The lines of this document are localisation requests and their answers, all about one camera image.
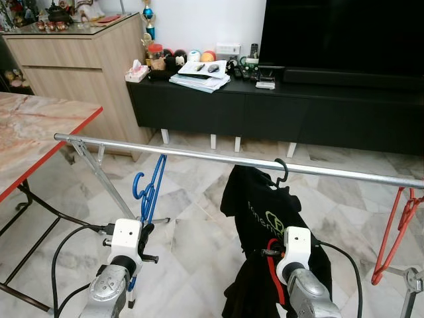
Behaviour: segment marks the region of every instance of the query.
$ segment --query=red table edge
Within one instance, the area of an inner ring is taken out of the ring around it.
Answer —
[[[85,121],[83,121],[77,128],[75,128],[70,134],[76,134],[87,126],[98,114],[103,111],[103,107],[100,106],[93,114],[91,114]],[[31,168],[29,168],[21,177],[19,177],[15,182],[12,183],[2,194],[0,194],[0,202],[2,202],[12,191],[19,186],[25,179],[27,179],[35,170],[37,170],[43,163],[47,161],[53,154],[58,151],[64,144],[64,141],[58,142],[58,144],[50,149],[39,161],[37,161]]]

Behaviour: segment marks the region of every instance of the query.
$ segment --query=black hanger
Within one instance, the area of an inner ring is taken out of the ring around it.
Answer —
[[[281,159],[279,159],[279,158],[277,158],[277,159],[275,159],[274,160],[275,162],[278,162],[279,164],[281,164],[283,167],[284,167],[284,178],[277,178],[277,184],[276,184],[276,187],[279,187],[279,185],[280,185],[280,182],[286,182],[287,181],[287,178],[288,178],[288,176],[289,176],[289,170],[288,170],[288,168],[287,168],[287,165],[286,165],[286,163],[283,161],[283,160],[281,160]]]

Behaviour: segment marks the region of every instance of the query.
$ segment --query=clothes rack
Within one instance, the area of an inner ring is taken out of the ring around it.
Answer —
[[[221,154],[210,154],[206,152],[196,152],[190,150],[180,150],[173,148],[165,148],[158,146],[148,146],[144,144],[134,144],[129,142],[119,142],[113,140],[104,140],[98,138],[90,138],[85,136],[70,135],[70,134],[55,134],[54,139],[68,142],[74,146],[77,153],[85,160],[87,165],[91,168],[93,173],[103,184],[105,189],[109,192],[111,197],[115,200],[117,205],[121,208],[122,212],[131,219],[136,219],[131,210],[128,208],[127,204],[124,202],[121,195],[115,189],[109,178],[106,176],[105,172],[101,169],[101,162],[103,160],[103,154],[106,148],[116,149],[116,150],[126,150],[131,152],[147,152],[160,155],[174,155],[174,156],[185,156],[189,158],[197,158],[204,160],[212,160],[216,162],[222,162],[227,164],[238,164],[241,166],[250,166],[255,168],[264,168],[271,170],[285,171],[285,168],[282,164],[275,161],[251,159],[251,158],[240,158],[235,156],[224,156]],[[88,151],[86,145],[98,146],[97,159],[93,157],[90,151]],[[386,184],[389,186],[398,186],[398,187],[408,187],[410,189],[424,189],[424,180],[414,180],[407,178],[399,178],[393,176],[381,176],[378,174],[367,174],[363,172],[353,172],[346,170],[330,169],[330,168],[320,168],[315,166],[304,166],[300,164],[286,164],[288,172],[291,173],[300,173],[300,174],[312,174],[316,176],[331,176],[338,178],[346,178],[358,181],[365,182],[374,182],[377,184]],[[421,282],[422,277],[424,276],[424,271],[421,273],[415,273],[414,270],[414,280],[411,282]],[[416,290],[408,290],[407,297],[402,309],[401,318],[411,317],[411,310],[413,303],[415,301],[415,294],[422,292],[423,288]]]
[[[119,150],[130,150],[134,152],[149,152],[154,154],[168,154],[174,156],[185,156],[190,158],[198,158],[204,160],[212,160],[226,164],[239,164],[241,166],[250,166],[256,168],[272,169],[284,171],[281,164],[274,161],[241,158],[235,156],[224,156],[221,154],[209,154],[206,152],[197,152],[190,150],[180,150],[173,148],[165,148],[158,146],[148,146],[144,144],[133,144],[129,142],[119,142],[113,140],[104,140],[98,138],[90,138],[85,136],[77,136],[70,134],[55,134],[56,140],[66,141],[71,144],[90,144],[97,145],[100,149],[113,148]],[[414,189],[424,189],[424,180],[414,180],[407,178],[399,178],[393,176],[381,176],[378,174],[366,174],[363,172],[353,172],[338,169],[320,168],[315,166],[304,166],[301,164],[287,164],[288,170],[291,173],[298,174],[314,174],[317,176],[331,176],[339,178],[347,178],[358,181],[374,182],[377,184],[387,184],[390,186],[410,187]]]

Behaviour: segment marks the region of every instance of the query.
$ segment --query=tile floor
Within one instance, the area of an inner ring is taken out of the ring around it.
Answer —
[[[170,132],[170,147],[219,152],[273,160],[286,158],[288,143],[242,140],[240,154],[233,152],[233,138],[218,136],[217,150],[210,150],[209,136]],[[160,133],[151,141],[162,145]],[[85,163],[74,152],[55,155],[30,178],[30,187],[55,208],[93,224],[105,224],[122,217],[113,200]],[[150,179],[158,156],[142,154],[134,163],[129,157],[106,155],[103,169],[128,206],[139,213],[140,204],[131,195],[134,175],[143,171]],[[423,159],[399,154],[298,144],[287,162],[422,178]],[[220,317],[225,303],[224,289],[233,282],[244,261],[234,220],[219,211],[219,204],[232,166],[190,158],[168,157],[155,218],[171,217],[157,225],[147,253],[160,257],[158,264],[146,263],[137,281],[134,309],[121,317]],[[275,179],[277,172],[268,171]],[[375,261],[397,189],[391,186],[291,174],[288,185],[302,204],[301,215],[315,235],[350,252],[359,260]],[[24,201],[19,191],[0,203],[0,225]],[[0,238],[0,280],[31,247],[31,242],[54,217],[33,204]],[[51,305],[50,263],[58,243],[74,224],[59,225],[12,281],[11,287]],[[90,282],[108,255],[103,236],[80,232],[63,248],[58,259],[57,280],[60,301],[74,289]],[[333,297],[344,318],[356,317],[358,293],[348,260],[327,250],[333,267]],[[404,269],[424,268],[424,206],[413,218],[393,265]],[[378,286],[370,283],[372,268],[361,265],[365,318],[399,317],[405,285],[401,277],[384,274]],[[84,292],[75,296],[61,317],[77,317],[85,304]],[[48,314],[0,291],[0,317],[48,317]],[[424,293],[415,301],[412,317],[424,318]]]

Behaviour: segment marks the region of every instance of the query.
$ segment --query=black table leg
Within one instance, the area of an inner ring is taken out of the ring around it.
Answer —
[[[5,280],[4,283],[0,283],[0,290],[3,290],[4,292],[7,292],[16,298],[19,298],[43,311],[49,311],[51,308],[31,297],[28,295],[25,295],[24,293],[21,293],[17,290],[14,290],[13,288],[10,288],[8,284],[12,281],[12,279],[18,274],[18,271],[22,269],[22,267],[25,265],[25,262],[31,257],[31,255],[35,252],[35,250],[41,245],[42,241],[48,236],[48,234],[53,230],[53,228],[59,223],[60,219],[65,219],[69,222],[77,223],[79,225],[89,225],[88,223],[75,219],[73,217],[70,217],[69,215],[63,214],[53,208],[51,205],[47,204],[43,200],[41,200],[39,197],[37,197],[33,192],[29,189],[28,181],[25,180],[21,185],[18,185],[18,189],[20,189],[23,193],[25,193],[26,198],[28,199],[28,202],[26,203],[20,203],[16,206],[16,210],[19,210],[19,212],[0,230],[0,237],[4,234],[4,232],[7,231],[8,228],[12,226],[12,224],[28,209],[28,207],[32,204],[33,201],[37,202],[43,208],[47,209],[49,212],[55,214],[57,216],[57,219],[54,220],[54,222],[49,226],[49,228],[42,234],[42,236],[35,242],[35,244],[32,246],[32,248],[27,252],[27,254],[24,256],[24,258],[19,262],[19,264],[15,267],[15,269],[12,271],[12,273],[9,275],[9,277]]]
[[[28,180],[24,180],[23,185],[29,189]],[[28,207],[32,204],[32,199],[30,196],[26,195],[27,202],[19,203],[15,209],[18,211],[16,215],[0,230],[0,237],[4,232],[7,231],[9,227],[28,209]]]

